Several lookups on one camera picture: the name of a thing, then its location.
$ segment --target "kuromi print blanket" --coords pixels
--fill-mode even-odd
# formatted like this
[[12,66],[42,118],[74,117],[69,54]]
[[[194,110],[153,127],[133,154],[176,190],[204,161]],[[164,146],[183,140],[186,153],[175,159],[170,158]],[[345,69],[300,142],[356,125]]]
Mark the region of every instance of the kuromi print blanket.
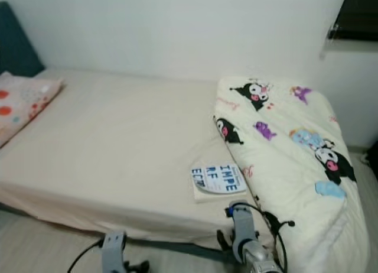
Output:
[[[329,256],[335,272],[364,272],[344,258],[359,243],[348,235],[360,235],[361,251],[369,242],[354,169],[326,98],[306,87],[230,77],[219,83],[214,120],[240,169],[254,166],[246,181],[273,235],[283,238],[288,272],[330,272]],[[340,240],[350,248],[335,245]]]

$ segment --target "mattress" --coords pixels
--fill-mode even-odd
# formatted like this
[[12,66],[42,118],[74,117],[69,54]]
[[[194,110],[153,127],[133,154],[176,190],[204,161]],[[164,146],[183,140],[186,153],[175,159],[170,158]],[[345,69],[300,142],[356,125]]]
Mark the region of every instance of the mattress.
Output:
[[37,77],[65,87],[0,150],[0,202],[82,230],[219,248],[232,199],[196,203],[189,175],[233,161],[212,121],[215,83],[54,69]]

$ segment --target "black cable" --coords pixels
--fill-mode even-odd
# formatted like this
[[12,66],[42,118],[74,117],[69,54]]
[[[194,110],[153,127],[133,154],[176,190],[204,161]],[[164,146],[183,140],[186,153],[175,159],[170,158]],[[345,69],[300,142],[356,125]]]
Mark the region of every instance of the black cable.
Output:
[[79,254],[77,256],[77,258],[72,262],[70,268],[68,269],[67,273],[71,273],[72,272],[72,269],[75,267],[75,265],[77,264],[77,261],[80,260],[81,257],[83,257],[84,254],[86,254],[88,251],[90,251],[92,248],[95,248],[96,246],[102,246],[104,240],[101,239],[101,240],[98,240],[97,242],[95,242],[94,244],[88,246],[85,250],[83,250],[81,252],[81,254]]
[[[265,217],[265,213],[263,211],[261,211],[260,209],[258,209],[256,206],[252,205],[252,204],[249,204],[249,203],[245,203],[245,202],[237,202],[233,205],[231,205],[231,208],[234,208],[235,206],[239,206],[239,205],[244,205],[244,206],[249,206],[251,207],[252,209],[255,209],[257,212],[259,212],[263,217]],[[284,222],[282,223],[282,225],[284,224],[288,224],[289,226],[294,226],[295,224],[293,223],[293,221],[288,221],[288,222]],[[277,232],[277,236],[278,236],[278,239],[279,239],[279,242],[281,243],[282,245],[282,251],[283,251],[283,273],[288,273],[288,258],[287,258],[287,255],[286,255],[286,248],[285,248],[285,244],[282,240],[282,237],[281,235],[279,234],[279,232]]]

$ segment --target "floral pillowcase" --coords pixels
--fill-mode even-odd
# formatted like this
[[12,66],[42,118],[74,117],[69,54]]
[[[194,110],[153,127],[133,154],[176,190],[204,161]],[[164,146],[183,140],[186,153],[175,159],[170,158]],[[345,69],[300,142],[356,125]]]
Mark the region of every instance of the floral pillowcase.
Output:
[[0,147],[47,106],[61,83],[7,72],[0,75]]

